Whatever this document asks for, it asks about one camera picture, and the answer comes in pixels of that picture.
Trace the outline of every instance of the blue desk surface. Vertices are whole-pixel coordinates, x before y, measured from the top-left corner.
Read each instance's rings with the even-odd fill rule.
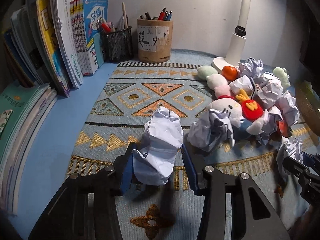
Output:
[[[18,214],[9,218],[23,239],[63,183],[79,132],[116,66],[105,63],[93,76],[84,77],[69,98],[57,100],[42,124],[24,166]]]

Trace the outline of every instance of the green plush toy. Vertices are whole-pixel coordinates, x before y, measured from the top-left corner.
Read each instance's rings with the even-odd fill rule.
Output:
[[[211,66],[201,66],[197,68],[198,71],[198,77],[201,80],[206,80],[207,76],[211,76],[212,74],[217,74],[218,71],[216,71],[213,67]]]
[[[272,73],[280,79],[283,90],[291,86],[289,82],[289,75],[287,74],[287,70],[285,68],[275,67]]]

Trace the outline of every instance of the wooden stick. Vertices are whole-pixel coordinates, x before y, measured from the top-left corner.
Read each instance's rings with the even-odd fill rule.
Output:
[[[123,12],[123,15],[124,15],[124,28],[127,29],[128,28],[128,22],[127,22],[127,14],[125,12],[124,2],[122,3],[122,12]]]

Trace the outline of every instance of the black mesh pen holder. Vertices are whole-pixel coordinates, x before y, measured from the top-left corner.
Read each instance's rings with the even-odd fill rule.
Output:
[[[107,59],[119,63],[133,58],[131,28],[102,34]]]

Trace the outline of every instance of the pen holder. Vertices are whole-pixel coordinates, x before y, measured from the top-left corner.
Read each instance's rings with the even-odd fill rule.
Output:
[[[106,59],[112,63],[119,63],[133,58],[131,28],[102,33],[102,44],[106,51]]]
[[[137,21],[139,60],[147,63],[168,61],[171,56],[173,21]]]

